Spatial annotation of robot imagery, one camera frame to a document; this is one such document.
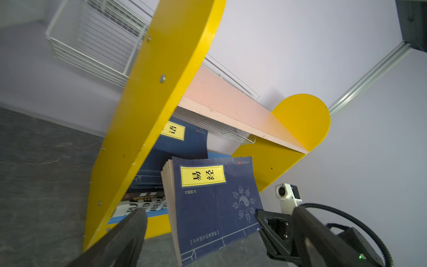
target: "screw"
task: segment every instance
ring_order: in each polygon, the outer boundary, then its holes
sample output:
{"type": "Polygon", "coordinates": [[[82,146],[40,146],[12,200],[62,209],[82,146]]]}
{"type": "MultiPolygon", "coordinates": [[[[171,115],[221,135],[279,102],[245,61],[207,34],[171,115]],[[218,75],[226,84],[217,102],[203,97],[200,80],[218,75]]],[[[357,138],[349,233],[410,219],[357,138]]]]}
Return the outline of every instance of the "screw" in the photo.
{"type": "Polygon", "coordinates": [[[163,83],[166,80],[166,76],[164,74],[160,77],[160,83],[163,83]]]}

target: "floor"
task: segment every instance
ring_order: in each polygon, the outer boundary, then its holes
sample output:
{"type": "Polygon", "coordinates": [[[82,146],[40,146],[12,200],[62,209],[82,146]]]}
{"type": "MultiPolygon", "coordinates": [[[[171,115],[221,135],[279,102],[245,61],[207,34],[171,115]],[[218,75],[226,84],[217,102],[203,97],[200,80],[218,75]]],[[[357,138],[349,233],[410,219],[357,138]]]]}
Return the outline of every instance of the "floor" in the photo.
{"type": "MultiPolygon", "coordinates": [[[[82,250],[102,138],[0,108],[0,266],[65,266],[82,250]]],[[[171,234],[145,240],[138,266],[177,266],[171,234]]],[[[281,266],[258,233],[188,265],[281,266]]]]}

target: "yellow shelf side panel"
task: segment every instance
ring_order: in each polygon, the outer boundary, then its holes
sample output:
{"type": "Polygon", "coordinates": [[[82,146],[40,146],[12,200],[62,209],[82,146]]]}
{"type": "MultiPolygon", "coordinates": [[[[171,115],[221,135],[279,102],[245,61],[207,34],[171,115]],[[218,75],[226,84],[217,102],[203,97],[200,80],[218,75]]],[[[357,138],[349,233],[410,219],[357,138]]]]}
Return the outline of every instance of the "yellow shelf side panel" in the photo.
{"type": "MultiPolygon", "coordinates": [[[[328,134],[328,108],[315,96],[293,95],[283,100],[272,113],[308,151],[318,146],[328,134]]],[[[254,144],[242,145],[233,153],[233,157],[247,156],[252,156],[255,181],[261,192],[305,154],[257,137],[254,144]]]]}
{"type": "MultiPolygon", "coordinates": [[[[160,0],[92,170],[83,251],[111,228],[114,209],[200,68],[224,7],[225,0],[160,0]]],[[[156,220],[170,231],[168,220],[149,219],[156,220]]]]}
{"type": "MultiPolygon", "coordinates": [[[[109,224],[109,228],[113,228],[116,226],[115,224],[109,224]]],[[[156,217],[149,217],[148,223],[147,223],[147,231],[145,232],[145,238],[153,238],[158,235],[164,235],[167,233],[170,233],[170,223],[169,223],[169,217],[167,214],[160,215],[156,217]]]]}

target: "book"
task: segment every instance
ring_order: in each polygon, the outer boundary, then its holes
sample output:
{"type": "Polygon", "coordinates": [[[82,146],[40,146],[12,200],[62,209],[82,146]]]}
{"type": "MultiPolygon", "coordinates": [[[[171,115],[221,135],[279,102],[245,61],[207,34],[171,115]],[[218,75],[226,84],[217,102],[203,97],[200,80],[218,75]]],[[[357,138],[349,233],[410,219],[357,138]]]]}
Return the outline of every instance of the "book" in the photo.
{"type": "Polygon", "coordinates": [[[136,208],[144,208],[147,217],[155,217],[167,214],[167,203],[165,197],[122,201],[117,205],[113,216],[107,224],[119,223],[136,208]]]}
{"type": "Polygon", "coordinates": [[[180,266],[260,229],[252,157],[172,157],[161,174],[180,266]]]}
{"type": "Polygon", "coordinates": [[[135,192],[135,193],[126,193],[122,201],[127,200],[146,200],[151,198],[162,198],[164,197],[164,191],[157,192],[135,192]]]}
{"type": "Polygon", "coordinates": [[[207,130],[171,117],[129,188],[162,186],[160,172],[166,161],[173,156],[186,159],[207,158],[207,138],[207,130]]]}

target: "black cable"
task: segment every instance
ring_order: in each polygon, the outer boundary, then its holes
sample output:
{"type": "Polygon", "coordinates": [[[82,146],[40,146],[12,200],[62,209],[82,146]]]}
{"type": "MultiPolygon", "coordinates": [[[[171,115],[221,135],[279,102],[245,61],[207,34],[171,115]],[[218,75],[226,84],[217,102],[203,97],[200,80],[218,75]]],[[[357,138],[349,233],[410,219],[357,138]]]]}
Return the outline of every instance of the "black cable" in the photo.
{"type": "Polygon", "coordinates": [[[335,228],[341,229],[343,231],[347,231],[350,228],[348,226],[344,226],[344,225],[337,224],[337,223],[327,223],[326,227],[328,227],[329,229],[331,229],[332,227],[335,227],[335,228]]]}
{"type": "Polygon", "coordinates": [[[344,217],[345,219],[353,222],[354,224],[359,226],[363,231],[365,231],[374,240],[374,242],[377,244],[377,246],[380,248],[381,253],[383,254],[383,257],[384,257],[385,267],[394,267],[392,255],[390,254],[390,252],[387,249],[387,247],[385,246],[385,244],[381,241],[381,239],[377,236],[377,234],[375,234],[374,231],[372,231],[368,226],[366,226],[364,223],[362,223],[361,221],[359,221],[355,217],[353,217],[350,214],[345,213],[345,212],[343,212],[337,208],[332,208],[330,206],[326,206],[326,205],[322,205],[322,204],[304,203],[304,204],[301,204],[300,206],[303,206],[304,208],[319,208],[319,209],[323,209],[326,211],[330,211],[332,213],[335,213],[335,214],[337,214],[341,217],[344,217]]]}

